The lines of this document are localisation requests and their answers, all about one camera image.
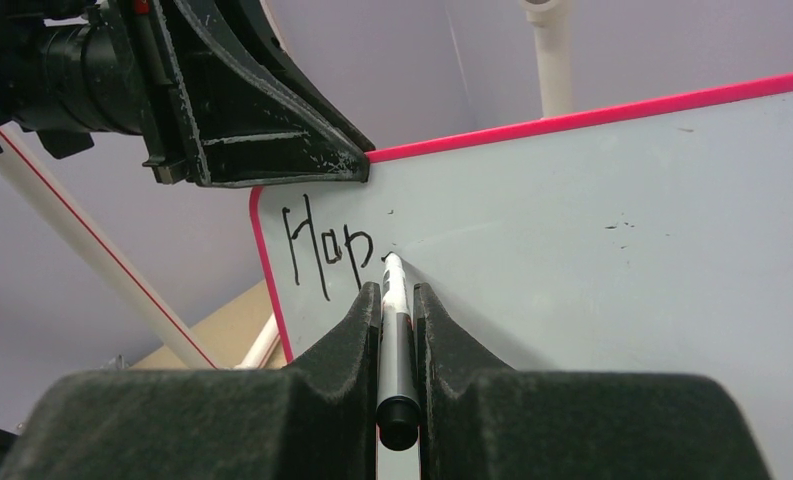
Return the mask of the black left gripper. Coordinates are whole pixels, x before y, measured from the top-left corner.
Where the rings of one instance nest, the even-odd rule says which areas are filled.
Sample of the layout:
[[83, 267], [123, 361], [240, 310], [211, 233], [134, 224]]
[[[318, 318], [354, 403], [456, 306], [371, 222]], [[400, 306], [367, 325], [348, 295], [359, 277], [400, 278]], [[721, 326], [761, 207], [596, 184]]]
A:
[[[63, 159], [94, 146], [93, 132], [143, 131], [142, 99], [116, 56], [95, 1], [44, 1], [43, 17], [82, 25], [38, 35], [44, 93], [38, 138]], [[365, 182], [372, 141], [283, 49], [259, 1], [160, 1], [157, 22], [172, 69], [186, 165], [199, 187]]]

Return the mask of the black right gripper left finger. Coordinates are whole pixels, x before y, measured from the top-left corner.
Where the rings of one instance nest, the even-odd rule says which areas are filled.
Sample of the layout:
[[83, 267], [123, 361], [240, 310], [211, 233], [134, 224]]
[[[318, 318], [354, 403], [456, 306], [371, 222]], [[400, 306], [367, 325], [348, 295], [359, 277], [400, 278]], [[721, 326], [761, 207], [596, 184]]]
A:
[[287, 366], [56, 382], [2, 479], [372, 479], [380, 288]]

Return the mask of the black whiteboard marker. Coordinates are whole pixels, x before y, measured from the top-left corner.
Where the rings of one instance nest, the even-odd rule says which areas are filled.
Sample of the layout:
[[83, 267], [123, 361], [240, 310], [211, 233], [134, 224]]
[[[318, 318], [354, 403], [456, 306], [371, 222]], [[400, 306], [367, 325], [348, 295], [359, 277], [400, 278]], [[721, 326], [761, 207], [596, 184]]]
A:
[[413, 322], [406, 274], [394, 252], [384, 257], [376, 423], [382, 445], [412, 448], [421, 417], [416, 387]]

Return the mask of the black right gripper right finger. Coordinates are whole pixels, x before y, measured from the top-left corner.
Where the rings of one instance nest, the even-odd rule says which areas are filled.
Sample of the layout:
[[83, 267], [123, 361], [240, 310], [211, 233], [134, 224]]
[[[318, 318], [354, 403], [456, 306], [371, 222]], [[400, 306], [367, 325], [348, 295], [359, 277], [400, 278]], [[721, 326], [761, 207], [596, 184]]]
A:
[[414, 288], [425, 479], [767, 479], [727, 391], [698, 375], [521, 371]]

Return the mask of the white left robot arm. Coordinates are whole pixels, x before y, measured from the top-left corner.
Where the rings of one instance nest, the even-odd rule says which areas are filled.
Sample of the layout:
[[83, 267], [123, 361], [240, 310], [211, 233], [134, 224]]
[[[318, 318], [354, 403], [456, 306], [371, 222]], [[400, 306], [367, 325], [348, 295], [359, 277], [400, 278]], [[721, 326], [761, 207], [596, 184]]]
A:
[[373, 149], [258, 1], [0, 1], [8, 122], [57, 159], [99, 132], [139, 136], [166, 185], [364, 182]]

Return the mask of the pink framed whiteboard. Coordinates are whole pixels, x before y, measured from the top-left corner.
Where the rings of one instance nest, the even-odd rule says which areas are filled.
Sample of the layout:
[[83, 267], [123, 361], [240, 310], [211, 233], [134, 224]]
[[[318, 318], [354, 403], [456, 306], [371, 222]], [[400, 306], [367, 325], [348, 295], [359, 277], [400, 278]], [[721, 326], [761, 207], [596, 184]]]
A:
[[250, 217], [289, 357], [395, 253], [513, 367], [715, 379], [793, 479], [793, 73], [375, 151]]

